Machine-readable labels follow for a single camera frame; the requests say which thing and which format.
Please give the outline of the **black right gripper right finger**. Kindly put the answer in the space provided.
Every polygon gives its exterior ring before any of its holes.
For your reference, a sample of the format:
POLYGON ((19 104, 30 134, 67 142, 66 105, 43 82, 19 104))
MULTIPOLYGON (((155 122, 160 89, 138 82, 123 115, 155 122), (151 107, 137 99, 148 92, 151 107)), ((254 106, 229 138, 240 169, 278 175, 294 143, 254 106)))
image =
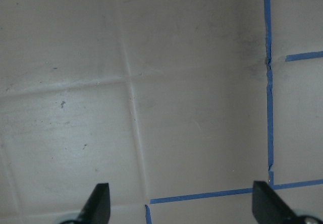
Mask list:
POLYGON ((264 181, 253 182, 252 214, 259 224, 303 223, 303 218, 264 181))

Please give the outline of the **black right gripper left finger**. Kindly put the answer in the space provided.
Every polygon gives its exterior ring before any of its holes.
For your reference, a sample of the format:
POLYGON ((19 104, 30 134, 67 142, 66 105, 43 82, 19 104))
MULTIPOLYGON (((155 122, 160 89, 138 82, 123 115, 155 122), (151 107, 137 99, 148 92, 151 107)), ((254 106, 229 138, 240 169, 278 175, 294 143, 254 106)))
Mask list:
POLYGON ((110 188, 108 183, 95 186, 76 218, 76 223, 107 224, 111 216, 110 188))

